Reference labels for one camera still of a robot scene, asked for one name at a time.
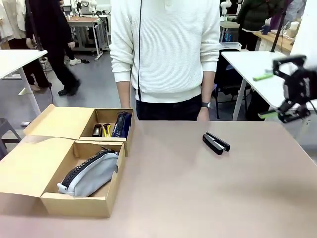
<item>dark jeans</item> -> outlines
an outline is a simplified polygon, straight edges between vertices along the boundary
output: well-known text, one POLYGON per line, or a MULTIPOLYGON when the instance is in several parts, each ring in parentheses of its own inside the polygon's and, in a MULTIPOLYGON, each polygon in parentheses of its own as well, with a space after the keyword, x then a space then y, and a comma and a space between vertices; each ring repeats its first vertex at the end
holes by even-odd
POLYGON ((45 47, 45 50, 48 51, 48 59, 57 78, 65 88, 70 89, 74 87, 77 79, 64 63, 65 47, 62 45, 52 45, 45 47))
POLYGON ((242 30, 242 28, 239 28, 238 42, 242 45, 242 49, 254 51, 257 46, 258 37, 253 35, 252 32, 247 32, 242 30))
MULTIPOLYGON (((9 41, 12 50, 28 50, 25 39, 12 39, 9 41)), ((38 86, 41 88, 49 87, 49 81, 46 78, 43 68, 38 59, 22 67, 29 84, 34 85, 35 81, 31 74, 34 75, 38 86)))
POLYGON ((201 95, 180 103, 145 103, 136 101, 139 120, 197 120, 201 107, 201 95))
POLYGON ((74 60, 75 59, 74 52, 73 52, 73 50, 70 47, 68 47, 68 45, 66 45, 65 51, 66 51, 66 55, 69 57, 70 60, 74 60))

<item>person in white sweater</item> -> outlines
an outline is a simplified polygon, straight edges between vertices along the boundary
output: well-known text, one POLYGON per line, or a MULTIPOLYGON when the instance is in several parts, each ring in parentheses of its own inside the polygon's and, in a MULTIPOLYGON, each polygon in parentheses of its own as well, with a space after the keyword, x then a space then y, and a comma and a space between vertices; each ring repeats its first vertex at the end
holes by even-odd
POLYGON ((140 120, 208 121, 219 20, 219 0, 112 1, 110 55, 121 106, 131 106, 132 83, 140 120))

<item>cardboard box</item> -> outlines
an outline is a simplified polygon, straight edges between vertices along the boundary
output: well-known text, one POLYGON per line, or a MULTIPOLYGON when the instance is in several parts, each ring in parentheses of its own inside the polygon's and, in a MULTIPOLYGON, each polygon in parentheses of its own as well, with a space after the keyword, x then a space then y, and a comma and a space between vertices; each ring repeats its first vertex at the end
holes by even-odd
POLYGON ((133 109, 94 109, 94 108, 63 108, 50 104, 32 123, 24 129, 26 135, 41 135, 60 137, 84 141, 108 141, 123 142, 126 156, 132 142, 134 131, 133 109), (127 112, 132 114, 131 126, 128 137, 92 137, 96 124, 110 123, 110 133, 118 118, 118 113, 127 112))
POLYGON ((124 163, 121 142, 74 141, 41 136, 27 137, 0 161, 0 192, 39 197, 49 214, 109 217, 120 184, 124 163), (58 192, 70 170, 100 150, 119 152, 118 172, 90 197, 73 197, 58 192))

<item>black pole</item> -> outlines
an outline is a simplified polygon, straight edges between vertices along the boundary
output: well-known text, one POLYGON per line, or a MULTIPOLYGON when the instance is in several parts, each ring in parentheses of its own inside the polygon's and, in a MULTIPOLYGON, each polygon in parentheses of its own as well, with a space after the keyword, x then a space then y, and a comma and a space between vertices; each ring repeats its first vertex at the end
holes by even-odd
POLYGON ((32 30, 33 30, 33 33, 34 33, 34 38, 35 38, 36 44, 38 45, 38 49, 40 51, 43 51, 41 40, 40 40, 40 37, 39 37, 38 32, 36 30, 36 26, 35 26, 35 22, 34 22, 34 18, 33 18, 33 13, 32 13, 32 10, 31 10, 31 6, 30 6, 29 0, 25 0, 25 4, 26 4, 27 14, 28 14, 28 17, 29 17, 30 22, 31 22, 31 26, 32 26, 32 30))
POLYGON ((277 41, 278 41, 278 38, 279 38, 279 34, 281 33, 281 30, 282 30, 282 27, 283 27, 283 23, 284 23, 284 19, 285 19, 285 16, 286 16, 287 2, 288 2, 287 0, 284 0, 284 7, 283 7, 283 11, 282 11, 282 17, 281 17, 281 21, 280 21, 279 26, 278 26, 278 30, 277 30, 277 33, 276 33, 276 36, 275 36, 275 40, 274 40, 271 52, 275 52, 275 48, 276 48, 276 44, 277 44, 277 41))

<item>black jacket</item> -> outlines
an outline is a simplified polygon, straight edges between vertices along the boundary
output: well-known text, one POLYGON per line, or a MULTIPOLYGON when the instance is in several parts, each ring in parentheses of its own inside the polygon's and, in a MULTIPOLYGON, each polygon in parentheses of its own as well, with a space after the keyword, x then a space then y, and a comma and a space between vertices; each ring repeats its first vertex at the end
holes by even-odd
MULTIPOLYGON (((68 22, 56 0, 28 0, 37 33, 44 48, 66 45, 72 42, 72 35, 68 22)), ((34 34, 29 9, 25 18, 26 37, 34 34)))
POLYGON ((249 31, 260 31, 266 19, 282 11, 282 0, 245 0, 239 11, 237 23, 249 31))

